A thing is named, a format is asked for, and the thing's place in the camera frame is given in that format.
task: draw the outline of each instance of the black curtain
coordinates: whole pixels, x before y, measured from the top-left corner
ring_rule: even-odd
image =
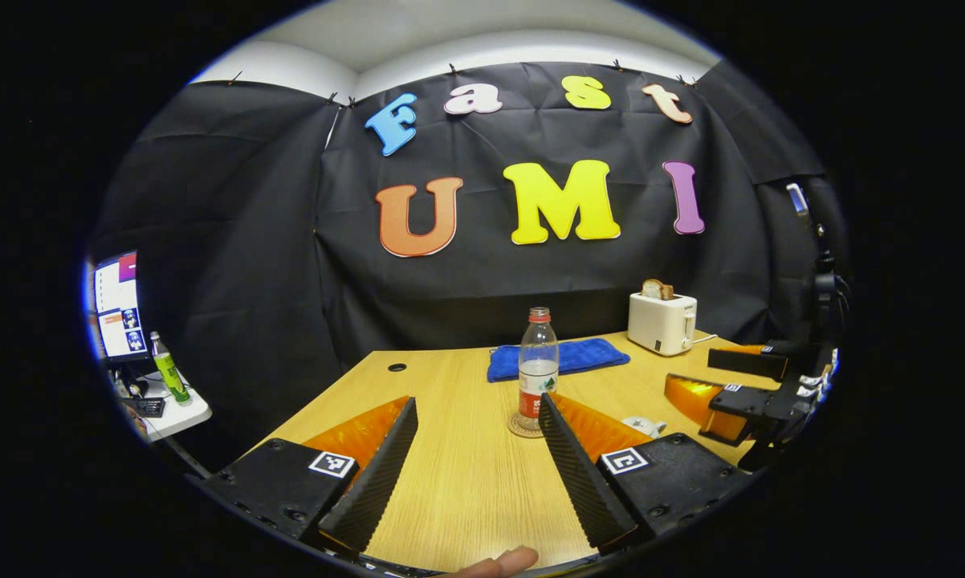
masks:
[[[596,78],[611,105],[575,109],[562,78]],[[493,84],[503,107],[450,115],[450,91]],[[678,95],[679,124],[641,92]],[[417,134],[383,157],[365,122],[412,92]],[[564,186],[575,162],[607,162],[608,197],[621,236],[582,241],[550,234],[515,245],[515,188],[508,165],[537,162]],[[695,168],[702,234],[677,234],[674,190],[663,162]],[[409,230],[434,226],[425,184],[458,177],[458,224],[442,251],[401,258],[380,243],[383,188],[412,184]],[[698,299],[698,328],[732,340],[768,333],[768,228],[743,154],[720,115],[678,80],[584,63],[511,63],[409,82],[345,109],[322,157],[317,216],[329,327],[344,365],[380,348],[461,348],[516,343],[533,306],[552,308],[559,337],[625,330],[629,293],[647,278]]]
[[[340,376],[312,231],[337,108],[270,84],[188,85],[126,155],[90,242],[96,259],[137,249],[145,324],[233,458]]]

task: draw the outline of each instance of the toaster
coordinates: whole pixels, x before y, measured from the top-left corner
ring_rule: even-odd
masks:
[[[676,294],[672,299],[653,299],[640,293],[629,296],[629,332],[634,343],[663,356],[677,355],[693,347],[696,299]]]

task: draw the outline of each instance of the letter f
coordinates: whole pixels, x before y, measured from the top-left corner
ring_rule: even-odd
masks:
[[[415,111],[405,105],[416,100],[417,96],[405,92],[365,122],[364,127],[375,129],[376,134],[383,140],[383,157],[389,157],[393,151],[415,136],[415,128],[405,128],[403,124],[415,122]]]

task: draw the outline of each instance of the white desk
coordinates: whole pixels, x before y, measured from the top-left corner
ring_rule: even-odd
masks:
[[[145,425],[148,427],[148,442],[154,443],[162,440],[178,454],[179,458],[182,458],[182,461],[189,464],[189,467],[196,470],[204,479],[208,479],[211,477],[211,472],[197,463],[197,460],[190,456],[189,451],[182,449],[182,446],[179,446],[171,437],[186,428],[200,424],[201,421],[207,421],[207,418],[211,417],[211,408],[208,406],[208,402],[204,401],[197,390],[190,387],[189,381],[182,376],[182,373],[179,374],[179,378],[186,385],[189,398],[193,400],[188,405],[179,405],[179,402],[172,397],[172,393],[168,391],[167,385],[162,380],[160,371],[144,376],[144,379],[148,382],[148,392],[144,397],[165,399],[165,411],[163,411],[162,417],[144,417]]]
[[[158,442],[159,439],[177,434],[186,428],[192,428],[211,417],[211,408],[208,407],[208,402],[204,401],[197,390],[186,383],[186,380],[183,380],[182,383],[186,384],[186,391],[189,392],[189,397],[193,399],[193,403],[179,405],[179,402],[172,397],[161,378],[161,374],[158,372],[144,376],[144,379],[148,381],[148,392],[144,397],[162,397],[165,399],[165,411],[162,417],[144,418],[148,426],[148,439],[151,442]]]

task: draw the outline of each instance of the coaster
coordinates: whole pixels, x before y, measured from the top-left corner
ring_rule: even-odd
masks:
[[[523,428],[519,424],[519,417],[522,417],[522,414],[518,413],[518,411],[515,411],[515,413],[511,414],[511,420],[507,421],[507,428],[511,430],[511,432],[514,435],[519,437],[527,437],[530,439],[535,439],[535,438],[544,436],[543,430],[533,431],[533,430],[527,430],[526,428]]]

